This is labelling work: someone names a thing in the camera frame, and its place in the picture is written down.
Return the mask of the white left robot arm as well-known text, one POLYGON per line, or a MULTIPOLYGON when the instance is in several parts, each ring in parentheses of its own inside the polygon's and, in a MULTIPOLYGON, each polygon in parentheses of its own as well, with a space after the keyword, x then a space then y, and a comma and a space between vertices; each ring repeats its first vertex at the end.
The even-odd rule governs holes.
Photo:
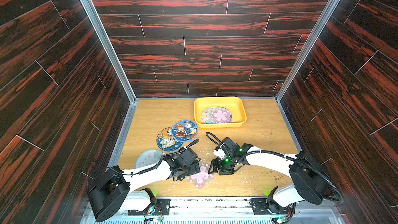
POLYGON ((96 172, 88 183, 88 198, 97 222, 110 219, 118 211, 146 211, 154 206, 154 195, 148 188, 151 183, 168 179, 184 180, 200 172, 200 159, 191 148, 163 154, 150 165, 121 170, 108 167, 104 173, 96 172))

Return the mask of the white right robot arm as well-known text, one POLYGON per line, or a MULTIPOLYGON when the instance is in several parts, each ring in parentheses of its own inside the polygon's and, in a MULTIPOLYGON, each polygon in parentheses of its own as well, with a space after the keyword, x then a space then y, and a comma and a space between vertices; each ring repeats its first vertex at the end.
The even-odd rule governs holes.
POLYGON ((233 175, 244 166, 270 169, 292 179, 290 185, 276 187, 268 195, 274 205, 286 207, 300 201, 316 205, 322 203, 326 181, 314 171, 321 171, 322 168, 303 152, 298 155, 283 154, 263 150, 251 144, 239 146, 230 138, 221 141, 210 132, 207 132, 206 136, 216 144, 214 155, 217 156, 211 161, 208 174, 233 175))

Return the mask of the pink flower coaster front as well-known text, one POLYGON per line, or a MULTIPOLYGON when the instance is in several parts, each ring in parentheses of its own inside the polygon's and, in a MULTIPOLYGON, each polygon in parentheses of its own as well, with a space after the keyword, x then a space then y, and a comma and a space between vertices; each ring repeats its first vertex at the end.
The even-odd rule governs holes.
POLYGON ((231 123, 232 122, 232 114, 226 108, 216 108, 213 113, 214 123, 231 123))

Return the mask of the white colourful pattern coaster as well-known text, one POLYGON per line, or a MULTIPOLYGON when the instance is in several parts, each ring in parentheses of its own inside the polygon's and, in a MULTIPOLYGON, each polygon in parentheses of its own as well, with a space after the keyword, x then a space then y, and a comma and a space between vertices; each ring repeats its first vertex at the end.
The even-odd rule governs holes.
POLYGON ((215 123, 214 113, 217 112, 217 107, 209 107, 202 112, 202 120, 204 123, 215 123))

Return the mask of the pink flower coaster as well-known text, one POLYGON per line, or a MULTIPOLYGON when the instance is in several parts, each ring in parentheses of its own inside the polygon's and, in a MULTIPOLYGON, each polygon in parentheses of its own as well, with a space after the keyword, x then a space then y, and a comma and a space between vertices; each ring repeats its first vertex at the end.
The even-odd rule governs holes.
POLYGON ((206 183, 214 179, 213 174, 208 174, 209 163, 202 161, 199 163, 200 171, 187 177, 187 182, 192 183, 197 189, 205 187, 206 183))
POLYGON ((216 108, 213 113, 214 123, 231 123, 232 122, 232 114, 226 108, 216 108))

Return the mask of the yellow plastic storage tray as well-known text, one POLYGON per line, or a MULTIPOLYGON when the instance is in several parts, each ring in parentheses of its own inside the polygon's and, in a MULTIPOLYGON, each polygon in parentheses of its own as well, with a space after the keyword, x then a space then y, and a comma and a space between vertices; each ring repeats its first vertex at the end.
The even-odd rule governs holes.
POLYGON ((202 97, 194 101, 194 120, 200 128, 232 128, 241 127, 247 120, 245 108, 240 98, 235 96, 202 97), (202 112, 209 107, 224 107, 232 114, 229 123, 205 123, 202 112))

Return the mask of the blue red car coaster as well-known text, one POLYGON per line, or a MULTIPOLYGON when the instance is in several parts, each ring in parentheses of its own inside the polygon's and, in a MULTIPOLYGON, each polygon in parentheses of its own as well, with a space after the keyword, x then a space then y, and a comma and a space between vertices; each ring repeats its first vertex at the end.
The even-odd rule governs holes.
POLYGON ((198 127, 191 120, 178 121, 172 127, 172 136, 178 142, 193 141, 198 135, 198 127))

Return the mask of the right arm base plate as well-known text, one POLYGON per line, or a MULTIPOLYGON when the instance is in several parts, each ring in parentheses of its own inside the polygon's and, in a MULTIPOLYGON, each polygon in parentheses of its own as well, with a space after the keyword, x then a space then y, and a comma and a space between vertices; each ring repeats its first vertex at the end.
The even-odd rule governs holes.
POLYGON ((249 200, 249 204, 255 215, 291 215, 296 207, 296 203, 282 207, 269 198, 252 198, 249 200))

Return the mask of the green bunny round coaster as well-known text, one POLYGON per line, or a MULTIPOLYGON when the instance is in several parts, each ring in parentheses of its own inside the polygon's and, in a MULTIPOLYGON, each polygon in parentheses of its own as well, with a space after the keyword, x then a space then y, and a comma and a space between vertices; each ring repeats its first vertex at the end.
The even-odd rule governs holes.
POLYGON ((162 158, 163 152, 155 149, 143 152, 136 160, 135 168, 142 168, 151 164, 156 164, 162 158))

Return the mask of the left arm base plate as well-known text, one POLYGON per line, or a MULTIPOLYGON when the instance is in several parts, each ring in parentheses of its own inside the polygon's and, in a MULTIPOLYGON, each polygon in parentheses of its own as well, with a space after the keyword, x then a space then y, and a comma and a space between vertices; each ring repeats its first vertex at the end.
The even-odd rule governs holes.
POLYGON ((143 211, 129 210, 128 216, 167 216, 170 214, 171 199, 157 198, 156 203, 151 203, 143 211))

